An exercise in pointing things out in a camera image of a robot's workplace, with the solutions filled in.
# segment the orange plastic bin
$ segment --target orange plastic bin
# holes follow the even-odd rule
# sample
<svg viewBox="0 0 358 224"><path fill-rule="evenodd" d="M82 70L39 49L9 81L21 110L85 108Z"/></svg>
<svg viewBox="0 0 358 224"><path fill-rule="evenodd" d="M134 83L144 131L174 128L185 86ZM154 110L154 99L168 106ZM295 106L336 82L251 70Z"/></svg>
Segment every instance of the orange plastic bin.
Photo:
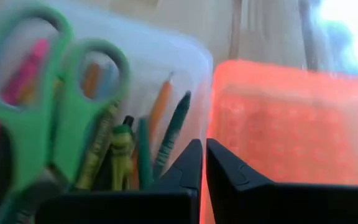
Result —
<svg viewBox="0 0 358 224"><path fill-rule="evenodd" d="M358 80L233 60L212 98L208 137L269 179L358 185Z"/></svg>

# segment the scissors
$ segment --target scissors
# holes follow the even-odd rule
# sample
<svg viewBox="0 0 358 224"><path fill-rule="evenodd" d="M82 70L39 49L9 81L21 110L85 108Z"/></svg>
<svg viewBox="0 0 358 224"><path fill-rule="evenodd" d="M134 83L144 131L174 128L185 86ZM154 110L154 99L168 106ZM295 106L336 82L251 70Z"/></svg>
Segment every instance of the scissors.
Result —
<svg viewBox="0 0 358 224"><path fill-rule="evenodd" d="M65 18L53 9L36 5L14 12L0 21L0 52L10 32L25 19L41 18L54 26L59 36L52 40L50 52L39 75L37 101L20 109L0 99L0 124L9 135L12 153L12 180L5 198L14 198L37 180L52 164L65 179L67 186L75 182L81 162L87 127L109 105L119 104L127 95L130 66L125 55L105 40L84 40L68 47L72 31ZM66 63L63 53L68 49ZM120 73L120 85L115 94L105 99L91 101L80 89L82 64L88 52L101 52L110 57ZM53 86L58 76L63 77L64 87L59 99L55 139L50 143L53 118Z"/></svg>

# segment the green scissor handle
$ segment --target green scissor handle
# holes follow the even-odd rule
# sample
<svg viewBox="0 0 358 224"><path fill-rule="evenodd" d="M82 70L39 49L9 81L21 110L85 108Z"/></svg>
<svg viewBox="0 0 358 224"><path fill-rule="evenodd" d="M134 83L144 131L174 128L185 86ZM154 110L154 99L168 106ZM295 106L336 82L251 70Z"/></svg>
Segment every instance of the green scissor handle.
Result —
<svg viewBox="0 0 358 224"><path fill-rule="evenodd" d="M69 184L76 180L87 138L87 127L111 104L119 104L127 95L130 82L130 66L126 56L105 40L86 40L74 45L68 53L64 68L65 84L58 112L58 126L52 162ZM105 100L92 101L82 94L80 76L82 64L88 52L100 52L110 57L119 70L119 86L115 94Z"/></svg>
<svg viewBox="0 0 358 224"><path fill-rule="evenodd" d="M15 26L32 18L40 18L51 23L59 31L59 36L52 41L48 59L42 65L38 103L21 110L7 105L0 99L0 123L8 130L14 164L9 193L26 188L41 174L48 162L53 83L61 67L65 46L71 39L71 28L60 13L42 5L26 7L0 20L0 54L2 43Z"/></svg>

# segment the pink crayon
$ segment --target pink crayon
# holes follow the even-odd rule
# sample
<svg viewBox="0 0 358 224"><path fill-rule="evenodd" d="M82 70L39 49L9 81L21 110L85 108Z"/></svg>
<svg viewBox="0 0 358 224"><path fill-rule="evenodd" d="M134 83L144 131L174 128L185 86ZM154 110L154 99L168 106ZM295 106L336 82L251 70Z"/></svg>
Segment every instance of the pink crayon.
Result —
<svg viewBox="0 0 358 224"><path fill-rule="evenodd" d="M17 75L13 76L1 93L1 98L8 104L17 102L20 90L29 85L37 76L42 61L49 51L49 42L46 39L36 41L28 56L23 59Z"/></svg>

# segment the plastic container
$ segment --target plastic container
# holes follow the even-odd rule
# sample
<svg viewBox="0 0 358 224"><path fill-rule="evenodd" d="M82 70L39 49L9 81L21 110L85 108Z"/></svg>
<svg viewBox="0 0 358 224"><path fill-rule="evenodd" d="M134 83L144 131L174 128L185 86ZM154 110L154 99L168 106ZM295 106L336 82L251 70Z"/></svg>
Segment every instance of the plastic container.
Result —
<svg viewBox="0 0 358 224"><path fill-rule="evenodd" d="M26 4L8 1L4 7L12 9ZM73 28L74 42L82 39L104 39L115 44L129 59L133 79L130 93L124 100L117 124L121 124L126 115L135 119L147 116L157 98L162 83L170 73L173 76L173 92L162 120L159 122L156 141L153 142L152 159L155 158L165 130L179 100L186 91L192 93L191 106L185 123L171 153L167 168L181 154L192 139L205 142L209 111L209 94L213 59L211 54L199 42L191 37L156 29L138 21L125 19L107 11L100 11L83 4L68 1L42 2L60 13ZM15 67L25 53L28 41L50 35L51 27L34 26L22 30L14 36L15 44L9 48L11 56L4 60L5 70Z"/></svg>
<svg viewBox="0 0 358 224"><path fill-rule="evenodd" d="M208 137L269 179L358 185L358 79L227 61L212 98Z"/></svg>

